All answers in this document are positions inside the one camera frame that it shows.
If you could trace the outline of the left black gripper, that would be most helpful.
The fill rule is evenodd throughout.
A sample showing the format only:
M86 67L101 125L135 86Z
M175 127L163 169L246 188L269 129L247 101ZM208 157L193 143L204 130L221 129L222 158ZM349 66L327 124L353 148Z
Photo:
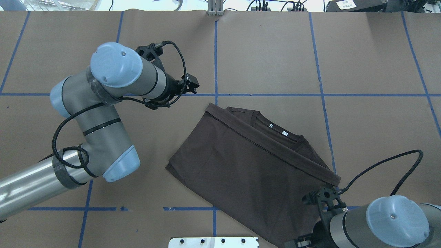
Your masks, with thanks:
M199 87L200 84L197 78L193 75L187 75L185 79L181 80L168 79L166 98L164 100L170 102L175 96L187 94L188 92L197 94L196 89Z

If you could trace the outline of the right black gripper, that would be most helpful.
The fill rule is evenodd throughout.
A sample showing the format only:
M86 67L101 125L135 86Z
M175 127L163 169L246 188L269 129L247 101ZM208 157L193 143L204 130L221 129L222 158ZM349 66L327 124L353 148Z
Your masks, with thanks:
M286 248L334 248L335 243L330 234L330 224L319 221L313 232L285 242Z

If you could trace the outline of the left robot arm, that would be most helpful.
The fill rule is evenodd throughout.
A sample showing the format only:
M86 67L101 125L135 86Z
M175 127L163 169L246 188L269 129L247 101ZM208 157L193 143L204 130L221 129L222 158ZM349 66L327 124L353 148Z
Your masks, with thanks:
M134 101L152 110L169 108L198 87L173 41L137 49L101 44L86 69L52 88L52 107L64 117L53 134L52 153L1 179L1 222L94 178L115 182L136 171L140 159L115 105Z

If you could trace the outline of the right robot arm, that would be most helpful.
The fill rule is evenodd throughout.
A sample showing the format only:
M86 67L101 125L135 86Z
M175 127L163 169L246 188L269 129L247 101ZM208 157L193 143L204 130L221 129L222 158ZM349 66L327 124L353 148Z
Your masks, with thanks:
M312 233L285 248L439 248L441 212L405 196L381 197L351 210L322 211Z

